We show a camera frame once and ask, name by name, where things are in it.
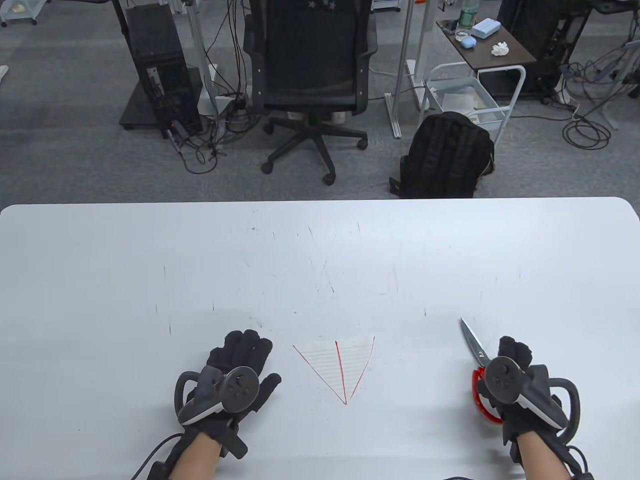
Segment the person's left hand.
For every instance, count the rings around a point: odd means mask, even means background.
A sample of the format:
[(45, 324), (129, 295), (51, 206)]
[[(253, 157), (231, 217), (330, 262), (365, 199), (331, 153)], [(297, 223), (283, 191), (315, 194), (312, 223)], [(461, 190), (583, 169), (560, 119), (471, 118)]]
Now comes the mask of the person's left hand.
[[(260, 337), (255, 330), (231, 331), (226, 335), (222, 347), (211, 350), (206, 365), (217, 368), (224, 374), (229, 373), (233, 368), (246, 366), (259, 375), (265, 367), (272, 348), (272, 341)], [(213, 441), (217, 441), (227, 453), (241, 458), (246, 454), (248, 448), (238, 435), (240, 422), (249, 413), (257, 412), (274, 393), (281, 381), (282, 378), (279, 374), (269, 374), (260, 383), (258, 394), (249, 407), (237, 413), (229, 413), (226, 410), (211, 413), (194, 423), (194, 428), (206, 434)]]

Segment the person's right hand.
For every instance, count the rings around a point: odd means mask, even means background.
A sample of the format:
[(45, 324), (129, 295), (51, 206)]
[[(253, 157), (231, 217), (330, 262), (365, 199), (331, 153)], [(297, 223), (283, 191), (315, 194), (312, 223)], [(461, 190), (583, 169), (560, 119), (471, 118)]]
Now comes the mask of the person's right hand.
[(487, 399), (502, 421), (502, 439), (512, 461), (526, 478), (570, 478), (579, 470), (568, 443), (578, 420), (569, 418), (562, 401), (552, 393), (569, 393), (571, 413), (579, 413), (579, 396), (566, 379), (550, 378), (545, 365), (532, 362), (525, 343), (509, 336), (499, 341), (497, 356), (487, 362), (476, 391)]

